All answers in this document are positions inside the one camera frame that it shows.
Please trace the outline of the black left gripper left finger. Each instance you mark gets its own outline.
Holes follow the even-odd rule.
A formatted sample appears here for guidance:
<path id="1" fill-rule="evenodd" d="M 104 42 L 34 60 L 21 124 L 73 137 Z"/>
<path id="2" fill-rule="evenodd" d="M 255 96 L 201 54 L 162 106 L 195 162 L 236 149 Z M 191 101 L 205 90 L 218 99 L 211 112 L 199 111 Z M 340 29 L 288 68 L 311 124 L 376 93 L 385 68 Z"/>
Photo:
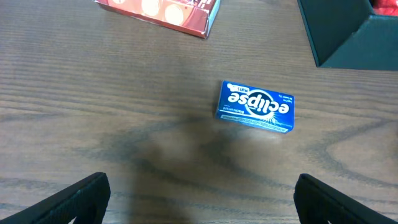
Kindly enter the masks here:
<path id="1" fill-rule="evenodd" d="M 96 172 L 23 211 L 1 224 L 101 224 L 111 191 L 107 175 Z"/>

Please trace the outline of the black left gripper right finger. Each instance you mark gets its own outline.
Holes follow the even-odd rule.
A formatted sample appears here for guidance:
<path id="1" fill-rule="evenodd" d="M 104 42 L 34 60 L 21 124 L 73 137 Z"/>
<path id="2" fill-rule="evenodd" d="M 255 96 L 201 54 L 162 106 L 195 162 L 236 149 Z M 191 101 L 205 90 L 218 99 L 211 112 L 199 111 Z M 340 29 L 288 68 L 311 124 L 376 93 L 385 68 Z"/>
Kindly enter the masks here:
<path id="1" fill-rule="evenodd" d="M 301 224 L 397 224 L 309 174 L 300 174 L 294 203 Z"/>

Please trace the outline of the red Hacks candy bag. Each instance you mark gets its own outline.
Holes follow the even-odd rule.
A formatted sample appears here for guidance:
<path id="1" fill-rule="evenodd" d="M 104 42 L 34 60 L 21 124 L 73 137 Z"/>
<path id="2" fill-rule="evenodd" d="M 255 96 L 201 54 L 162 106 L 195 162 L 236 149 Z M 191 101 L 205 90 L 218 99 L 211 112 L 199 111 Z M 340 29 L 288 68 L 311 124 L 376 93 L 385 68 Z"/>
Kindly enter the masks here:
<path id="1" fill-rule="evenodd" d="M 369 0 L 374 12 L 382 16 L 398 16 L 398 0 Z"/>

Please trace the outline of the red cookie carton box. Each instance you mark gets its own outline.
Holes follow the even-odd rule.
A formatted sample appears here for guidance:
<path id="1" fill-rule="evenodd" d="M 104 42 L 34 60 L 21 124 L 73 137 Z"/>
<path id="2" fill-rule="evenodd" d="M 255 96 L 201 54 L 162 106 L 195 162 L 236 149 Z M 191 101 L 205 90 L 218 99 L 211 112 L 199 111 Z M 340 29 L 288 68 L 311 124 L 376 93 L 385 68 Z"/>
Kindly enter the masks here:
<path id="1" fill-rule="evenodd" d="M 95 0 L 107 11 L 207 39 L 220 0 Z"/>

